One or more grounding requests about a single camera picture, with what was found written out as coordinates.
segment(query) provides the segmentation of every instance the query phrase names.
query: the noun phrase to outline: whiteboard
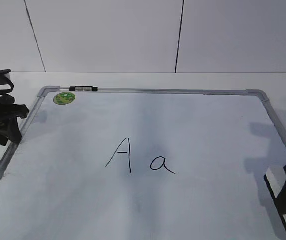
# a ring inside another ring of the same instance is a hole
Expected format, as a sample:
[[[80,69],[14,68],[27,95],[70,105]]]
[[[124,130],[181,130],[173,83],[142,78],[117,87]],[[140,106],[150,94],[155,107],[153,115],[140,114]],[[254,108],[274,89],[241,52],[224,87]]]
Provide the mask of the whiteboard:
[[[286,239],[263,180],[286,148],[259,98],[56,94],[0,181],[0,240]]]

